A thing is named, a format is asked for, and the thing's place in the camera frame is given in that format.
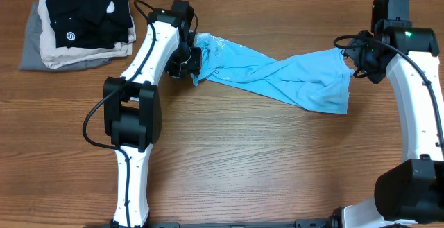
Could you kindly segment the light blue printed t-shirt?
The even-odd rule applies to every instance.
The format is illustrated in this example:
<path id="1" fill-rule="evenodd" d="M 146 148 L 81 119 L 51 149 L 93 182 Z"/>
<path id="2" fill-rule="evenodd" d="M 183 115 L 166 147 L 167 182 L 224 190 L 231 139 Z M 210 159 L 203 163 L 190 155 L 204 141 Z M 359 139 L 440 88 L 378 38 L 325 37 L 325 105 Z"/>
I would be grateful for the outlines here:
<path id="1" fill-rule="evenodd" d="M 201 69 L 207 80 L 267 96 L 312 112 L 346 114 L 353 74 L 338 48 L 275 60 L 221 37 L 199 33 Z"/>

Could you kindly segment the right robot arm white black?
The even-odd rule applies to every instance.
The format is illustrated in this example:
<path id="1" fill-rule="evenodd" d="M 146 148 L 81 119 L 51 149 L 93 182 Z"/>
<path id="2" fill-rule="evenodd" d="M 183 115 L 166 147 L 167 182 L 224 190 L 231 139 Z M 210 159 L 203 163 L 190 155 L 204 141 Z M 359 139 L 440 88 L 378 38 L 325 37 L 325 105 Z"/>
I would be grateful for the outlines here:
<path id="1" fill-rule="evenodd" d="M 356 77 L 388 78 L 402 128 L 402 163 L 379 176 L 373 196 L 338 208 L 330 227 L 408 227 L 443 221 L 443 95 L 430 28 L 389 26 L 346 35 Z"/>

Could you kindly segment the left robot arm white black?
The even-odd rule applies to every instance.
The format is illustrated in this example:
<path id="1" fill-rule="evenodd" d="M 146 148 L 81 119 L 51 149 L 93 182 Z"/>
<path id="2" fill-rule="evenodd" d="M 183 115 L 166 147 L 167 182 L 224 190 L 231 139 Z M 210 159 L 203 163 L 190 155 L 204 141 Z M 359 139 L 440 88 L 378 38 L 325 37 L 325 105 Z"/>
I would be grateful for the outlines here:
<path id="1" fill-rule="evenodd" d="M 197 15 L 185 10 L 155 9 L 148 14 L 144 42 L 118 78 L 106 79 L 105 133 L 117 156 L 117 206 L 110 227 L 148 227 L 148 164 L 162 129 L 158 84 L 163 73 L 173 78 L 198 75 L 201 50 L 194 46 Z"/>

